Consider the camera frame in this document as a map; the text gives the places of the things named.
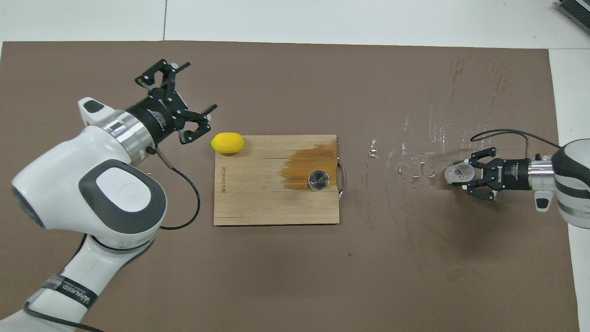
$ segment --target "water droplet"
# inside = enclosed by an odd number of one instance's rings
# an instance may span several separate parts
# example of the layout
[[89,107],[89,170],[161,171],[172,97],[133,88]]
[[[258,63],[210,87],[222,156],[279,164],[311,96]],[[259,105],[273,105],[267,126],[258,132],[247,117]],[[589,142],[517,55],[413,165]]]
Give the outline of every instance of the water droplet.
[[377,149],[375,149],[375,143],[377,142],[376,139],[373,139],[373,142],[371,142],[371,149],[369,150],[369,157],[373,158],[373,159],[377,159],[377,155],[375,154],[377,152]]
[[404,171],[402,171],[405,168],[405,166],[400,166],[398,168],[398,174],[402,176],[402,178],[406,178],[406,176],[404,175]]
[[418,175],[412,175],[413,178],[419,178],[422,175],[424,175],[424,165],[426,165],[426,163],[424,161],[421,161],[420,162],[420,174],[418,174]]

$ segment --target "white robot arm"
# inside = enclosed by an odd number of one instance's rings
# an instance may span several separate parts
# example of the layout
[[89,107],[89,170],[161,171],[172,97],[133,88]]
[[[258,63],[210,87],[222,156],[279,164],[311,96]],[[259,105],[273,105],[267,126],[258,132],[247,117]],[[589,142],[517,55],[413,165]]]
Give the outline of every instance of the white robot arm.
[[560,148],[552,157],[559,213],[570,224],[590,229],[590,139]]
[[[92,98],[78,102],[86,128],[25,167],[12,181],[19,204],[46,229],[84,233],[76,255],[26,302],[0,321],[1,331],[72,331],[115,273],[149,249],[166,213],[166,194],[134,165],[178,131],[182,144],[210,130],[209,113],[188,111],[175,91],[177,66],[162,59],[136,79],[148,96],[126,110]],[[160,87],[154,74],[163,74]],[[185,130],[196,122],[196,131]]]

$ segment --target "yellow lemon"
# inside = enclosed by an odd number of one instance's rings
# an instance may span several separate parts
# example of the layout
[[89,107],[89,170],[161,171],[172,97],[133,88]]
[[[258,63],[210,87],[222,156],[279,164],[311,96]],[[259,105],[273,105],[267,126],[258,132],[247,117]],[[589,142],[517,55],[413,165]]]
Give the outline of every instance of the yellow lemon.
[[244,147],[244,138],[236,132],[220,132],[211,140],[211,147],[220,154],[234,154]]

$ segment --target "cable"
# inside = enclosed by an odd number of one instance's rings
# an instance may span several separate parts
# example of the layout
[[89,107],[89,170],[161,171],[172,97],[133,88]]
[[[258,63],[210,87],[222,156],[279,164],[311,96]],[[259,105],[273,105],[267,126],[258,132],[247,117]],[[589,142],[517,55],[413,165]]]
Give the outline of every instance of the cable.
[[[489,134],[489,133],[493,133],[493,134],[478,138],[478,136],[482,136],[482,135]],[[516,135],[520,135],[520,136],[524,137],[524,139],[526,141],[525,142],[525,158],[528,157],[528,155],[529,155],[529,136],[532,138],[536,138],[536,139],[540,140],[541,142],[552,145],[558,149],[561,148],[558,144],[548,141],[545,138],[539,137],[537,135],[534,135],[534,134],[531,134],[531,133],[528,133],[525,131],[520,131],[517,129],[491,129],[488,131],[480,132],[479,134],[472,136],[469,140],[471,142],[478,142],[478,141],[483,141],[486,138],[494,137],[497,135],[503,135],[503,134],[516,134]]]
[[164,164],[170,168],[172,171],[176,172],[178,175],[180,175],[182,178],[184,178],[186,180],[186,182],[188,182],[188,184],[191,185],[192,189],[195,191],[196,194],[196,211],[195,214],[192,216],[192,218],[180,225],[180,226],[173,226],[173,227],[167,227],[167,226],[160,226],[160,229],[165,229],[165,230],[176,230],[176,229],[181,229],[184,227],[187,227],[188,225],[190,225],[193,221],[195,221],[197,215],[199,214],[199,211],[201,210],[201,195],[199,194],[199,190],[197,190],[195,184],[191,181],[190,178],[188,178],[183,172],[177,170],[174,166],[172,166],[172,164],[170,163],[170,161],[168,161],[168,159],[164,156],[164,154],[162,153],[162,151],[160,151],[159,148],[156,148],[156,153],[157,155],[160,157],[160,159],[162,160],[162,162],[164,162]]
[[80,328],[82,330],[86,330],[86,331],[92,331],[92,332],[103,332],[103,330],[99,330],[98,328],[94,328],[92,326],[88,326],[88,325],[84,325],[84,324],[80,324],[80,323],[75,323],[73,321],[68,321],[68,320],[63,320],[61,318],[57,318],[57,317],[52,317],[49,315],[45,315],[45,314],[41,314],[38,311],[35,311],[31,308],[29,308],[29,306],[31,305],[31,303],[29,301],[25,302],[25,305],[22,306],[22,310],[33,316],[33,317],[37,317],[40,318],[42,320],[47,320],[50,322],[54,322],[54,323],[58,323],[58,324],[63,324],[63,325],[68,325],[68,326],[72,326],[75,328]]

